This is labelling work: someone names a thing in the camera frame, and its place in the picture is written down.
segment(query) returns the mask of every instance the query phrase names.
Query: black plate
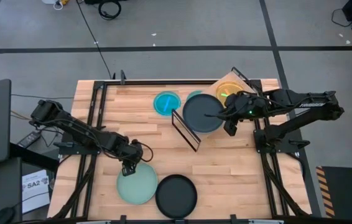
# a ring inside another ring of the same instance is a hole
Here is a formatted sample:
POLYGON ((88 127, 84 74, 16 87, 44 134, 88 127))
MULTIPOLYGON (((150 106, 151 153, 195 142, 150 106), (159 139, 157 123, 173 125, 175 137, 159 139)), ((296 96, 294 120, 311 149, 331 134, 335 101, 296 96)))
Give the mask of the black plate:
POLYGON ((223 123, 219 118, 209 118, 204 114, 217 114, 223 109, 220 101, 208 94, 198 94, 184 104, 183 119, 188 126, 199 133, 210 133, 223 123))
POLYGON ((197 204, 197 190, 193 182, 179 174, 165 177, 155 193, 158 209, 169 218, 185 218, 197 204))

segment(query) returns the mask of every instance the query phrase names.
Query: light green plate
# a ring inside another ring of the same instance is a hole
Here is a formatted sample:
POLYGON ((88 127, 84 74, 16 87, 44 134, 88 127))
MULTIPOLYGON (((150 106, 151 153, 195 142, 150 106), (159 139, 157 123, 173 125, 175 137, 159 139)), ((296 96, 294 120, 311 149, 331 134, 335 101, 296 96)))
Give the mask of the light green plate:
POLYGON ((136 166, 136 173, 124 177, 122 171, 116 179, 116 190, 119 196, 127 203, 140 205, 148 202, 158 186, 155 170, 145 163, 136 166))

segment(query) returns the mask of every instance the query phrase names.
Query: gray floor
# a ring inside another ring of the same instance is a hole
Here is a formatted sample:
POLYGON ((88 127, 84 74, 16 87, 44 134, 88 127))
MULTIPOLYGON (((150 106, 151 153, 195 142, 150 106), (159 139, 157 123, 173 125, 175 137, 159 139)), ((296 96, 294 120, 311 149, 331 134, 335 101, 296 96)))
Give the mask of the gray floor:
MULTIPOLYGON (((352 46, 350 28, 330 21, 332 10, 346 0, 266 0, 279 46, 352 46)), ((82 4, 101 47, 195 45, 270 46, 257 0, 129 0, 115 21, 102 20, 97 9, 82 4)), ((341 14, 336 20, 345 23, 341 14)), ((40 0, 2 0, 0 49, 95 47, 75 1, 55 11, 40 0)), ((336 90, 346 113, 334 122, 302 128, 311 170, 315 166, 352 167, 352 51, 281 52, 288 84, 295 91, 336 90)), ((220 78, 231 67, 249 78, 278 78, 271 51, 105 52, 111 72, 143 78, 220 78)), ((73 96, 77 80, 106 79, 97 52, 0 54, 0 79, 12 80, 12 92, 40 96, 73 96)), ((66 110, 71 100, 59 100, 66 110)), ((33 98, 12 98, 12 110, 28 115, 33 98)), ((11 140, 33 130, 12 118, 11 140)), ((45 137, 51 141, 53 134, 45 137)), ((32 150, 46 152, 40 140, 32 150)), ((47 208, 24 218, 43 218, 47 208)))

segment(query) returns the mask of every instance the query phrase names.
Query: yellow and black striped tape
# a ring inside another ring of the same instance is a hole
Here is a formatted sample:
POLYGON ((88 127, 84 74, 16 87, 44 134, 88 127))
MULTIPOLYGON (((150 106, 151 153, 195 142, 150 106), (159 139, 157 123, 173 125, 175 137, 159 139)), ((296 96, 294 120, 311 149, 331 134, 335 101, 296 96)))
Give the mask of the yellow and black striped tape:
POLYGON ((322 167, 318 166, 316 168, 318 183, 320 184, 321 194, 323 196, 323 203, 325 207, 325 213, 328 218, 333 218, 335 212, 333 210, 333 205, 331 202, 330 189, 328 188, 327 180, 325 178, 325 173, 322 167))

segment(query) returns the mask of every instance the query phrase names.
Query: wooden table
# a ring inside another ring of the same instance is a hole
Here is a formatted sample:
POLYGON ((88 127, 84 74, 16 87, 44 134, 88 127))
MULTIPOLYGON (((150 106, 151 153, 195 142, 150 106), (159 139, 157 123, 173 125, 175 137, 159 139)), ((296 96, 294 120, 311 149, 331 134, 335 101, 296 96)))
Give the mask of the wooden table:
MULTIPOLYGON (((276 79, 261 80, 263 90, 278 88, 276 79)), ((72 106, 72 116, 87 120, 94 80, 79 81, 72 106)), ((204 90, 208 85, 124 85, 110 86, 106 95, 103 125, 148 144, 154 150, 149 163, 161 181, 170 174, 182 174, 193 181, 198 191, 195 210, 187 219, 270 218, 270 208, 264 183, 260 155, 255 150, 254 123, 238 124, 235 137, 228 136, 222 128, 205 139, 194 152, 175 130, 170 116, 161 116, 153 108, 155 96, 162 91, 174 91, 185 103, 188 94, 204 90)), ((96 124, 97 113, 93 119, 96 124)), ((271 118, 272 124, 282 123, 286 116, 271 118)), ((307 213, 311 213, 300 164, 285 154, 278 154, 284 186, 292 198, 307 213)), ((72 156, 58 169, 48 217, 56 214, 75 188, 80 156, 72 156)), ((90 202, 89 220, 167 219, 159 212, 153 197, 143 205, 130 205, 122 201, 116 191, 116 178, 121 163, 99 155, 90 202)), ((277 211, 280 200, 275 187, 277 211)), ((82 214, 85 193, 80 197, 78 215, 82 214)))

